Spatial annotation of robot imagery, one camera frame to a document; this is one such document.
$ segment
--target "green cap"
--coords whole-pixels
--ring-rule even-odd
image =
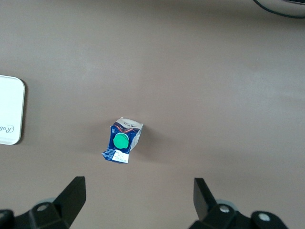
[[[129,138],[126,134],[124,133],[118,133],[113,139],[113,143],[115,147],[118,149],[127,149],[128,144],[129,144]]]

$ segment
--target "screw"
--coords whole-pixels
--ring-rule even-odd
[[[227,206],[225,206],[225,205],[221,205],[221,206],[219,207],[219,209],[220,209],[223,213],[228,213],[228,212],[230,212],[229,208],[228,208]]]
[[[265,213],[260,213],[258,214],[258,217],[262,220],[262,221],[265,221],[265,222],[269,222],[270,221],[270,217],[265,214]]]
[[[37,211],[44,211],[45,209],[47,209],[48,206],[49,206],[48,204],[40,205],[40,206],[37,208]]]

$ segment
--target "beige tabletop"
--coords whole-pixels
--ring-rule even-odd
[[[85,176],[72,229],[186,229],[193,179],[250,216],[305,228],[305,21],[251,0],[0,1],[0,74],[26,84],[0,145],[15,215]],[[129,164],[110,126],[144,123]]]

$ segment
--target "white device with rounded corners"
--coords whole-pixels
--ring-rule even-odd
[[[16,144],[21,137],[25,86],[11,76],[0,75],[0,144]]]

